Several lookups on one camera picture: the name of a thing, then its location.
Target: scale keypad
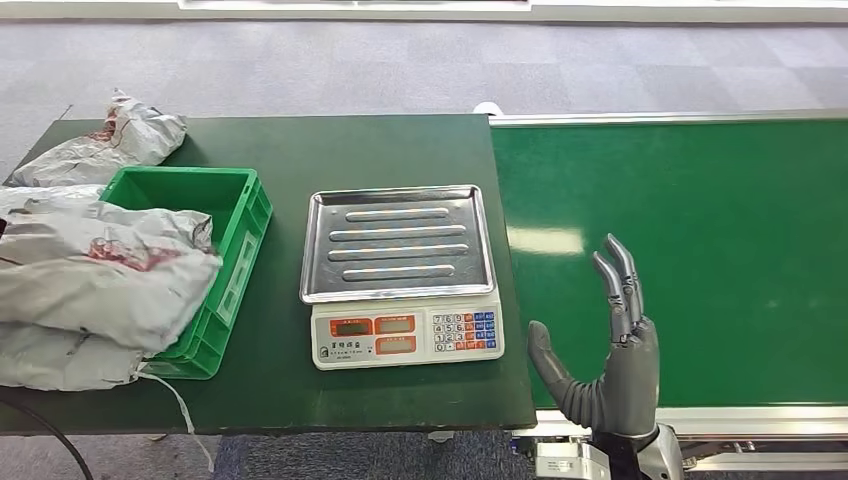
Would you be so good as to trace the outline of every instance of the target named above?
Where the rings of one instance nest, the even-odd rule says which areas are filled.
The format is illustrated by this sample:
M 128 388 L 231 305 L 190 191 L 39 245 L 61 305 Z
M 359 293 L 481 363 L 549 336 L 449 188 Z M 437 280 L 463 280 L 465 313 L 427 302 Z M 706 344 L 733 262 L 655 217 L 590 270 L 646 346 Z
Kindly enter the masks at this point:
M 433 315 L 436 352 L 497 348 L 495 312 Z

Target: robotic thumb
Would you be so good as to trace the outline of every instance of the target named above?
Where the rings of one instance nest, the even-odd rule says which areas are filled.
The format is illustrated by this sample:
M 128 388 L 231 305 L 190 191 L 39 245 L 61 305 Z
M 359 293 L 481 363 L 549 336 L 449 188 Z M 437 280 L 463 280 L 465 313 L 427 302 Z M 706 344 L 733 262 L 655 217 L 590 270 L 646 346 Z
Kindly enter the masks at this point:
M 545 324 L 530 322 L 527 353 L 567 419 L 590 428 L 604 425 L 603 392 L 599 382 L 582 383 L 571 376 L 551 349 L 551 337 Z

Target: white string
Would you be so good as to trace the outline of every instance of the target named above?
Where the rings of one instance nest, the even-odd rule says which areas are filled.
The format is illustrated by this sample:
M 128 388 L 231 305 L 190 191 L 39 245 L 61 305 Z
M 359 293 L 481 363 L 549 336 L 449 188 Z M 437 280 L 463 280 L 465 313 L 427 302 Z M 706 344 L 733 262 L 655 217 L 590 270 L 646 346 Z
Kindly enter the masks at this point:
M 186 428 L 188 429 L 189 435 L 191 435 L 191 438 L 194 439 L 194 441 L 197 442 L 198 445 L 200 445 L 200 449 L 203 450 L 203 454 L 206 455 L 206 460 L 209 462 L 208 463 L 209 471 L 210 472 L 215 471 L 215 462 L 212 461 L 212 455 L 209 454 L 209 450 L 207 450 L 206 447 L 203 446 L 202 443 L 200 443 L 200 439 L 194 433 L 194 424 L 191 423 L 191 416 L 189 416 L 189 414 L 188 414 L 188 407 L 186 406 L 185 401 L 183 400 L 183 397 L 181 397 L 180 394 L 177 393 L 176 390 L 174 390 L 174 387 L 172 387 L 170 384 L 168 384 L 168 382 L 166 382 L 165 380 L 162 380 L 161 378 L 157 377 L 156 375 L 152 375 L 150 373 L 142 373 L 142 372 L 136 372 L 136 375 L 138 375 L 141 378 L 156 380 L 157 382 L 161 383 L 162 385 L 165 385 L 165 387 L 167 387 L 168 390 L 170 390 L 171 393 L 173 393 L 174 396 L 177 397 L 177 403 L 180 404 L 180 412 L 182 412 L 183 419 L 186 421 Z

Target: gray carpet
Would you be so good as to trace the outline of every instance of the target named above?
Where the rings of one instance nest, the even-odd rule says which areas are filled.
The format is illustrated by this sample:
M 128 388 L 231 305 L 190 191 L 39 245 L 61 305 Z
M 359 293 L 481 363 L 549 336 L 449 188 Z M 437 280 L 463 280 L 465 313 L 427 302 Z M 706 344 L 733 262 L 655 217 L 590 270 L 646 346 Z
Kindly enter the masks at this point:
M 0 176 L 119 86 L 188 116 L 848 107 L 848 29 L 334 22 L 0 23 Z M 526 478 L 500 433 L 75 439 L 106 479 Z M 75 478 L 49 438 L 0 438 L 0 478 Z

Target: plastic bag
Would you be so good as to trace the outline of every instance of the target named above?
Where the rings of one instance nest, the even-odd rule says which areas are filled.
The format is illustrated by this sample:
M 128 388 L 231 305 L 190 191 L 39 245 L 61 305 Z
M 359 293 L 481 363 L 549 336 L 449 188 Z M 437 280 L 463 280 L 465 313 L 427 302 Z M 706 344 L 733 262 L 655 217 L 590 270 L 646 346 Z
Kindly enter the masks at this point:
M 214 282 L 211 218 L 103 202 L 34 210 L 2 215 L 0 385 L 135 380 L 142 358 L 177 340 Z
M 64 210 L 87 207 L 100 198 L 103 185 L 0 187 L 0 215 L 10 210 Z
M 26 187 L 107 184 L 123 167 L 158 165 L 182 145 L 186 124 L 115 90 L 103 130 L 44 152 L 12 173 Z

